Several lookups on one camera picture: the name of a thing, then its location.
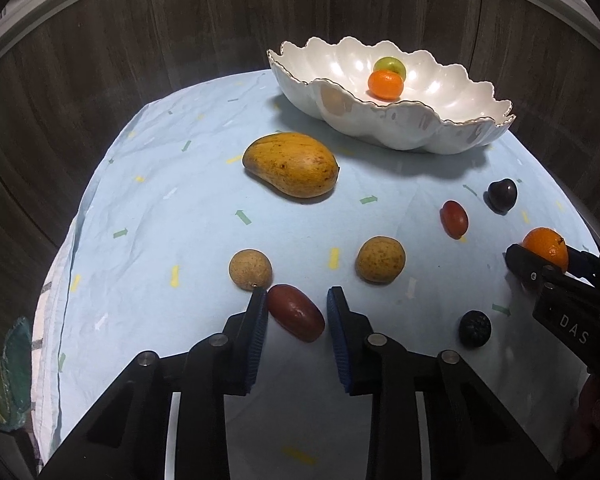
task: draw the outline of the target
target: yellow mango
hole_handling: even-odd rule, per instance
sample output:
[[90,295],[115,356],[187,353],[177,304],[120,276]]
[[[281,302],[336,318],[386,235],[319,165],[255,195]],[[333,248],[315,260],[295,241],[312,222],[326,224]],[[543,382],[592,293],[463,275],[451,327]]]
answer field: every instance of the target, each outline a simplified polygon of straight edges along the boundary
[[293,132],[256,140],[244,152],[242,164],[249,172],[296,198],[327,193],[336,185],[340,171],[333,153],[323,143]]

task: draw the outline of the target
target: light blue tablecloth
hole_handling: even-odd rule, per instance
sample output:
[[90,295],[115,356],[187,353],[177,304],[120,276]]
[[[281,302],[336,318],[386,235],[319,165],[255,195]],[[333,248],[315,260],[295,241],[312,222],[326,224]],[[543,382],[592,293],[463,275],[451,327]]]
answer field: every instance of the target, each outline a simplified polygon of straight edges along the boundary
[[[244,171],[245,148],[277,130],[332,149],[341,170],[331,196],[294,202]],[[517,181],[519,198],[500,216],[482,194],[505,177]],[[463,240],[443,231],[446,200],[468,213]],[[370,146],[295,109],[268,70],[151,103],[97,167],[66,242],[45,313],[36,399],[43,458],[138,352],[187,351],[243,311],[249,295],[227,267],[235,252],[255,248],[271,260],[275,283],[300,288],[323,312],[328,288],[341,285],[352,310],[408,349],[459,351],[555,462],[582,363],[532,319],[534,298],[503,258],[537,226],[595,252],[573,205],[508,132],[453,156]],[[354,272],[358,249],[375,235],[397,238],[407,253],[390,285]],[[493,335],[467,351],[457,326],[473,309],[488,314]],[[370,406],[344,394],[328,331],[304,344],[271,319],[253,392],[226,399],[232,478],[363,479]]]

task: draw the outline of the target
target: orange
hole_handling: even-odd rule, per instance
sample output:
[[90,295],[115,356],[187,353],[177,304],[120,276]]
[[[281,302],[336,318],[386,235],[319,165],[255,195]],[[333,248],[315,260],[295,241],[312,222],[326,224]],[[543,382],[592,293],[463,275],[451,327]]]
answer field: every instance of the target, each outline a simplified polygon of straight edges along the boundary
[[366,84],[373,95],[385,101],[397,100],[404,89],[400,75],[390,70],[372,72]]
[[567,244],[557,232],[548,227],[531,229],[522,240],[522,246],[532,253],[542,256],[552,264],[566,272],[569,267],[569,253]]

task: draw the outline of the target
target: red oval fruit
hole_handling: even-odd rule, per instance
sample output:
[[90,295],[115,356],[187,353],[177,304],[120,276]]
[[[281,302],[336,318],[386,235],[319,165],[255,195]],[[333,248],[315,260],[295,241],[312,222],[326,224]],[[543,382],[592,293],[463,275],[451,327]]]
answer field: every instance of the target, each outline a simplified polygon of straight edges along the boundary
[[324,317],[314,302],[291,285],[274,285],[267,292],[267,309],[283,328],[311,343],[324,331]]
[[459,240],[469,228],[469,217],[464,208],[454,200],[445,202],[440,210],[440,220],[446,234]]

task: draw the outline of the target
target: wooden wall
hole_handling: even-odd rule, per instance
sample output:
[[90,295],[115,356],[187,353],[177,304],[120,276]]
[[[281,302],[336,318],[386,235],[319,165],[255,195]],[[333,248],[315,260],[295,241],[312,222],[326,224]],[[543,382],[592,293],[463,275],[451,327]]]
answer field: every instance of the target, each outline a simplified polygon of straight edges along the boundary
[[424,48],[511,99],[600,220],[600,52],[526,0],[79,0],[0,58],[0,345],[31,315],[94,167],[144,104],[311,36]]

